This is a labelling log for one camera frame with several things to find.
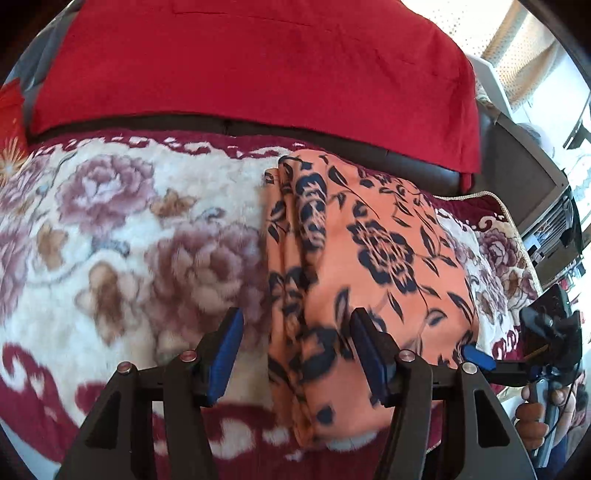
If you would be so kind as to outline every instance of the white curtain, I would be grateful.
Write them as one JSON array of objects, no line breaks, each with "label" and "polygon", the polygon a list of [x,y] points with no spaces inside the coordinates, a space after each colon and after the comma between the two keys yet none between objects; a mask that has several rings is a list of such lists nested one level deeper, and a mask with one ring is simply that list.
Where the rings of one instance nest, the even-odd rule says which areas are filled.
[{"label": "white curtain", "polygon": [[493,64],[513,110],[552,71],[564,49],[517,0],[402,0],[468,54]]}]

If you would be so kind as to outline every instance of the floral blanket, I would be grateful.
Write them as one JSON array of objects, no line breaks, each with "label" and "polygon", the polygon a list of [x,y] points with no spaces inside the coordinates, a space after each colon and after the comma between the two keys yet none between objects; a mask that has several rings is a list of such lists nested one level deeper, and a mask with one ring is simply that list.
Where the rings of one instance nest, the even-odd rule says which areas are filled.
[{"label": "floral blanket", "polygon": [[[60,462],[119,362],[167,362],[238,305],[241,351],[226,395],[204,412],[221,477],[370,478],[383,432],[304,452],[270,410],[263,174],[308,146],[129,131],[37,146],[0,190],[0,419]],[[518,311],[541,289],[514,225],[490,195],[433,205],[478,309],[479,337],[465,343],[515,355]],[[431,446],[440,409],[433,418]],[[167,478],[163,424],[155,405]]]}]

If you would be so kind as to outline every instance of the person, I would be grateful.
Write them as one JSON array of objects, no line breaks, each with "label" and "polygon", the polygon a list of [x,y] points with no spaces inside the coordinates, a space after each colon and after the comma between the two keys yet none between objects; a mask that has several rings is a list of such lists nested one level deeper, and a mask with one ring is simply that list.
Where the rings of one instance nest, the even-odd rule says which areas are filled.
[{"label": "person", "polygon": [[[556,426],[553,449],[550,453],[548,465],[545,468],[536,469],[538,480],[551,480],[556,477],[567,460],[567,437],[575,413],[587,408],[588,396],[581,387],[580,378],[575,381],[573,391],[569,397],[570,386],[555,390],[551,401],[560,407],[560,417]],[[544,423],[544,406],[540,403],[529,403],[530,387],[524,387],[521,398],[525,403],[517,407],[515,417],[517,422],[515,429],[521,437],[526,450],[535,450],[542,446],[550,427]]]}]

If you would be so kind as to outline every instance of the orange floral cloth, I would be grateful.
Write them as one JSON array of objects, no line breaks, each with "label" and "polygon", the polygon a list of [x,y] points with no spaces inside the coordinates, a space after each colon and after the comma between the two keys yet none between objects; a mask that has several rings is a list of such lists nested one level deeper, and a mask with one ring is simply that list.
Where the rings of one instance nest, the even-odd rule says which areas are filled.
[{"label": "orange floral cloth", "polygon": [[457,365],[478,316],[453,246],[415,185],[301,150],[265,172],[274,408],[298,442],[389,425],[349,341],[364,307],[401,348]]}]

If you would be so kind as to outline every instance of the red cloth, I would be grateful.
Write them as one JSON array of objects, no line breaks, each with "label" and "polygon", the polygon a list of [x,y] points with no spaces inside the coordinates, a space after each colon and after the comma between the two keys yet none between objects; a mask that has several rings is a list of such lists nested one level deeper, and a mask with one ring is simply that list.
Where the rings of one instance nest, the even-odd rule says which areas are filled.
[{"label": "red cloth", "polygon": [[479,171],[475,78],[397,0],[87,0],[32,130],[202,113],[308,128]]},{"label": "red cloth", "polygon": [[19,80],[0,86],[0,188],[18,172],[28,156]]}]

